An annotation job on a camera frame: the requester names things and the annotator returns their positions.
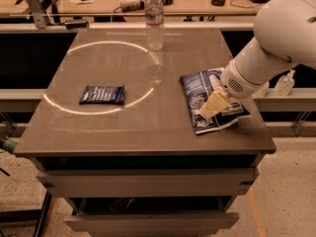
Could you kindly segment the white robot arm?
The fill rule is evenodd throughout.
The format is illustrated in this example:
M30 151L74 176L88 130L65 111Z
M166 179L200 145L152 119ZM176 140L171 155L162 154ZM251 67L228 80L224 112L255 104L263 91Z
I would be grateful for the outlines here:
M316 0L270 0L257 13L254 37L227 64L200 109L210 119L297 64L316 65Z

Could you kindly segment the yellow foam padded gripper finger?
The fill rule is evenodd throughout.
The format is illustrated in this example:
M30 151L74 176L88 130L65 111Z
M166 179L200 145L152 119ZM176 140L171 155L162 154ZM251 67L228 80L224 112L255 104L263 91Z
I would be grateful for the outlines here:
M219 90L213 91L200 109L200 115L204 119L211 119L230 105L230 98L231 96L227 92Z
M221 82L215 75L210 75L209 81L210 81L210 84L211 84L212 89L214 91L221 91L222 90Z

